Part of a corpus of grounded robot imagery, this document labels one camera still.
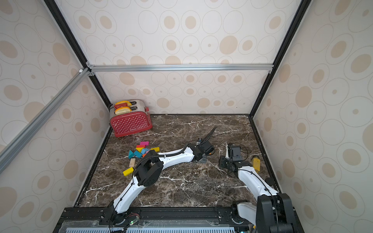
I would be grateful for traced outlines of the yellow rectangular block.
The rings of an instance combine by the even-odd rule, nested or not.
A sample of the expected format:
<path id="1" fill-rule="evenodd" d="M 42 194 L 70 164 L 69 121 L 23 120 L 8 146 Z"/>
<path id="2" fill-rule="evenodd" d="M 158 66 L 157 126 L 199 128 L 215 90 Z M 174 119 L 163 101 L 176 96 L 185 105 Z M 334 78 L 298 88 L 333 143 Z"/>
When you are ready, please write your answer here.
<path id="1" fill-rule="evenodd" d="M 134 172 L 134 168 L 130 167 L 130 168 L 126 169 L 125 171 L 123 171 L 123 175 L 127 177 L 129 175 L 132 175 L 133 172 Z"/>
<path id="2" fill-rule="evenodd" d="M 160 147 L 152 148 L 151 150 L 154 150 L 155 152 L 160 152 Z"/>

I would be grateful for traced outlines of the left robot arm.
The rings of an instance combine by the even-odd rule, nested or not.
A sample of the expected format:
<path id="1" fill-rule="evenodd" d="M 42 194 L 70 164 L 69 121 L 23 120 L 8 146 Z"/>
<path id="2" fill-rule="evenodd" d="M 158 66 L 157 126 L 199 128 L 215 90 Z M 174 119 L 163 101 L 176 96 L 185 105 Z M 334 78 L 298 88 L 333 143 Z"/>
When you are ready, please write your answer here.
<path id="1" fill-rule="evenodd" d="M 209 141 L 199 144 L 188 143 L 179 150 L 158 153 L 148 151 L 137 164 L 132 173 L 130 183 L 122 193 L 108 206 L 111 213 L 107 216 L 109 226 L 122 222 L 125 214 L 136 197 L 147 187 L 157 182 L 163 170 L 182 163 L 204 163 L 207 157 L 215 152 Z"/>

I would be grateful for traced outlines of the yellow toy bottle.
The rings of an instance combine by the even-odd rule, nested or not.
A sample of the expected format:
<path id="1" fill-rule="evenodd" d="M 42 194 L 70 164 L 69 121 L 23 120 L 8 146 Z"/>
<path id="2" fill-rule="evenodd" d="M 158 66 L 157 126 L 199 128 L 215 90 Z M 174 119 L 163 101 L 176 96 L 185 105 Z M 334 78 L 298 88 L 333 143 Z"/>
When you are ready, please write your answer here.
<path id="1" fill-rule="evenodd" d="M 252 157 L 252 166 L 256 172 L 260 171 L 260 158 L 257 155 L 253 155 Z"/>

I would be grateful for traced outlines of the black lid wooden jar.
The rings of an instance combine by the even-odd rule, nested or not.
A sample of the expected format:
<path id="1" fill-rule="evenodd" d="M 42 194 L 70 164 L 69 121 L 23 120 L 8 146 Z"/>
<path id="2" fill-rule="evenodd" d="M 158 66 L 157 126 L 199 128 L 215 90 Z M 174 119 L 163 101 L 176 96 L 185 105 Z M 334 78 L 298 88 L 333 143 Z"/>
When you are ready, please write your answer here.
<path id="1" fill-rule="evenodd" d="M 266 184 L 267 184 L 268 186 L 274 186 L 274 185 L 275 185 L 275 181 L 274 181 L 274 179 L 271 178 L 271 177 L 267 177 L 267 178 L 265 179 L 265 182 L 266 182 Z"/>

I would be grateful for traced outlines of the magenta rectangular block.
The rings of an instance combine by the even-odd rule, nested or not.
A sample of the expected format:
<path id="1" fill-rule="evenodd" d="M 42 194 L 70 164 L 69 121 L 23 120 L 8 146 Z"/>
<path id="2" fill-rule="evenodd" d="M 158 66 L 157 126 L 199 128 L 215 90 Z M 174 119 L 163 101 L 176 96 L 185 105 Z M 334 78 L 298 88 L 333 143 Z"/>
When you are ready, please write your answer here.
<path id="1" fill-rule="evenodd" d="M 142 146 L 148 146 L 149 142 L 148 141 L 143 141 L 143 142 L 140 143 L 140 145 L 142 145 Z"/>

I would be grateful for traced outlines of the light blue triangular block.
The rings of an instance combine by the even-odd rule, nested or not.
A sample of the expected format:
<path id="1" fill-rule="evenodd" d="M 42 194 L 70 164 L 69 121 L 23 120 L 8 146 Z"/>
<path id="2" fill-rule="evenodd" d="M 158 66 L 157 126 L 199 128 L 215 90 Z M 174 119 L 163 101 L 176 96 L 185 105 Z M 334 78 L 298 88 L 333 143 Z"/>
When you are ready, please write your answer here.
<path id="1" fill-rule="evenodd" d="M 145 155 L 148 151 L 149 151 L 148 148 L 143 148 L 143 149 L 141 150 L 141 154 Z"/>

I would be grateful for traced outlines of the red polka dot toy toaster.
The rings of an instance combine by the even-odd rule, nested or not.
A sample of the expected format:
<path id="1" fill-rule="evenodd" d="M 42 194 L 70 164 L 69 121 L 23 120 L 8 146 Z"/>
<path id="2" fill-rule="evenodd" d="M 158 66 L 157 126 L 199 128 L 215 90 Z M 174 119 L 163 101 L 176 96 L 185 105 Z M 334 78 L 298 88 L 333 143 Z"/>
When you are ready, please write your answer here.
<path id="1" fill-rule="evenodd" d="M 150 130 L 153 127 L 149 109 L 141 100 L 136 101 L 137 104 L 132 106 L 130 113 L 115 115 L 114 104 L 110 106 L 110 125 L 113 129 L 115 137 L 129 136 Z"/>

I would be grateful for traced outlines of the teal triangular block left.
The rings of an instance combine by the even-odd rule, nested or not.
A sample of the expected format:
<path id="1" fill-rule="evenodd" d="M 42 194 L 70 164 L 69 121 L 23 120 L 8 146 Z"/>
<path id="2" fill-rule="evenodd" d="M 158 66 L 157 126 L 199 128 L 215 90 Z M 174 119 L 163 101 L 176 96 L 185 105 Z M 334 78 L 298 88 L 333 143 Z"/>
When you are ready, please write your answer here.
<path id="1" fill-rule="evenodd" d="M 128 158 L 131 159 L 133 157 L 134 157 L 134 153 L 131 150 L 129 150 Z"/>

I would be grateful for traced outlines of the toy bread slice front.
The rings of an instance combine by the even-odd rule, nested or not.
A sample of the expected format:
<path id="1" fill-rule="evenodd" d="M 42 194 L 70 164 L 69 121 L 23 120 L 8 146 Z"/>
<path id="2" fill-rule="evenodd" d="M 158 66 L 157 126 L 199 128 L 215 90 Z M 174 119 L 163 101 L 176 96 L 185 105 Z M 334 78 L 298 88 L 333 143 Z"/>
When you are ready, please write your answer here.
<path id="1" fill-rule="evenodd" d="M 115 110 L 115 115 L 121 115 L 121 114 L 126 114 L 130 113 L 132 109 L 130 107 L 121 107 Z"/>

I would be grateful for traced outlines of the toy bread slice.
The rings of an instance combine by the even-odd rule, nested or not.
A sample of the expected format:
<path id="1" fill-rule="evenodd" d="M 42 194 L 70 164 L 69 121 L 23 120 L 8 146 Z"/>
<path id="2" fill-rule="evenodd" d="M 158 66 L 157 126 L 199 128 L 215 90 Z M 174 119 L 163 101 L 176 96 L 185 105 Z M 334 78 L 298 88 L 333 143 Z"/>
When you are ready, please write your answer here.
<path id="1" fill-rule="evenodd" d="M 121 114 L 126 114 L 130 113 L 132 109 L 130 107 L 121 107 L 115 110 L 115 115 L 121 115 Z"/>
<path id="2" fill-rule="evenodd" d="M 136 101 L 121 101 L 121 102 L 117 102 L 116 104 L 114 104 L 114 108 L 115 109 L 118 109 L 118 108 L 122 108 L 122 107 L 132 107 L 134 105 L 136 105 L 137 102 Z"/>

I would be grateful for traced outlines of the silver aluminium rail back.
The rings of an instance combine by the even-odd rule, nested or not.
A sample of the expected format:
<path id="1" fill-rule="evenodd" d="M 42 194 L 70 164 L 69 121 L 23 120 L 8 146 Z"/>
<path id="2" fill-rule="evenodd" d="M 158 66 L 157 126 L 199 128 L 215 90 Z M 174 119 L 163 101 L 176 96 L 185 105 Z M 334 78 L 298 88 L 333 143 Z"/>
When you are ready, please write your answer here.
<path id="1" fill-rule="evenodd" d="M 93 72 L 272 70 L 273 64 L 91 65 Z"/>

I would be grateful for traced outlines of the silver aluminium rail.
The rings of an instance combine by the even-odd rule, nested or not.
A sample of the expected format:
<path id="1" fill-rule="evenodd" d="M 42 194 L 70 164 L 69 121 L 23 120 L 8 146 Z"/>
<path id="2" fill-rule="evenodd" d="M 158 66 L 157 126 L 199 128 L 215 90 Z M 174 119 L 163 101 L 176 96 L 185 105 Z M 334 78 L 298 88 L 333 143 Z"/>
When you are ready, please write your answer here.
<path id="1" fill-rule="evenodd" d="M 54 98 L 32 119 L 32 121 L 5 147 L 1 152 L 1 172 L 22 151 L 40 128 L 48 121 L 55 111 L 70 96 L 83 78 L 88 76 L 89 68 L 84 68 L 61 89 Z"/>
<path id="2" fill-rule="evenodd" d="M 91 65 L 93 72 L 272 70 L 273 64 Z"/>

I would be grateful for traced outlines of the black corner frame post right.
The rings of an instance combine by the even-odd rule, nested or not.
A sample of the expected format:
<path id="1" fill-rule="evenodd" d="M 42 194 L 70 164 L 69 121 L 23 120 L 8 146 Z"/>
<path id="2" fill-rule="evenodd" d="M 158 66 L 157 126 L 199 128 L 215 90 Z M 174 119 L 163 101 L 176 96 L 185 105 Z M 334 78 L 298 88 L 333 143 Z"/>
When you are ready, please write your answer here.
<path id="1" fill-rule="evenodd" d="M 301 24 L 301 21 L 306 13 L 306 11 L 308 10 L 309 6 L 311 4 L 311 0 L 302 0 L 300 2 L 300 5 L 294 15 L 294 18 L 293 20 L 291 21 L 291 24 L 289 26 L 289 29 L 284 37 L 284 40 L 279 48 L 279 51 L 274 59 L 274 62 L 273 62 L 273 69 L 269 72 L 269 74 L 267 75 L 265 81 L 264 81 L 264 84 L 258 94 L 258 97 L 256 98 L 255 102 L 254 102 L 254 105 L 253 105 L 253 108 L 249 114 L 250 118 L 253 119 L 257 110 L 259 109 L 259 106 L 260 104 L 262 103 L 263 99 L 264 99 L 264 96 L 277 72 L 277 70 L 279 69 L 280 65 L 281 65 L 281 62 L 283 61 L 283 58 L 298 30 L 298 27 L 300 26 Z"/>

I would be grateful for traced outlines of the silver aluminium rail left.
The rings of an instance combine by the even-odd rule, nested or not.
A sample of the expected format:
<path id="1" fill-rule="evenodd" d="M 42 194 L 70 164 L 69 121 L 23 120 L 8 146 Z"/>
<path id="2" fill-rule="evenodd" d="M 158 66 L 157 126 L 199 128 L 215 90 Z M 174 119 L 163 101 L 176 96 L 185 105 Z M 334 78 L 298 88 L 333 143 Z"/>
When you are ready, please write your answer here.
<path id="1" fill-rule="evenodd" d="M 89 68 L 84 68 L 61 89 L 54 98 L 32 119 L 32 121 L 5 147 L 1 152 L 1 172 L 22 151 L 40 128 L 48 121 L 55 111 L 70 96 L 83 78 L 88 76 Z"/>

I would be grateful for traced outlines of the black corner frame post left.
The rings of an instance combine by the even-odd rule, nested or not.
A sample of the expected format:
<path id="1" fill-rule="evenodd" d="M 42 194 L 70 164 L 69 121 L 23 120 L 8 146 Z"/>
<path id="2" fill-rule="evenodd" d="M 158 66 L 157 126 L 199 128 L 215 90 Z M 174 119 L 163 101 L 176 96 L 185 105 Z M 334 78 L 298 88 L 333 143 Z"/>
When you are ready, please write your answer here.
<path id="1" fill-rule="evenodd" d="M 56 3 L 56 1 L 53 1 L 53 0 L 44 0 L 43 2 L 45 3 L 46 7 L 51 13 L 53 19 L 55 20 L 62 34 L 64 35 L 66 41 L 70 45 L 77 60 L 80 62 L 80 64 L 82 65 L 84 69 L 88 68 L 88 71 L 90 72 L 90 75 L 89 75 L 90 81 L 92 82 L 95 90 L 99 94 L 101 100 L 103 101 L 107 109 L 109 109 L 111 102 L 107 94 L 105 93 L 101 83 L 99 82 L 97 76 L 94 74 L 91 68 L 87 65 L 88 60 L 85 56 L 85 53 L 83 52 L 81 46 L 79 45 L 77 39 L 75 38 L 73 32 L 71 31 L 70 26 L 65 20 L 58 4 Z"/>

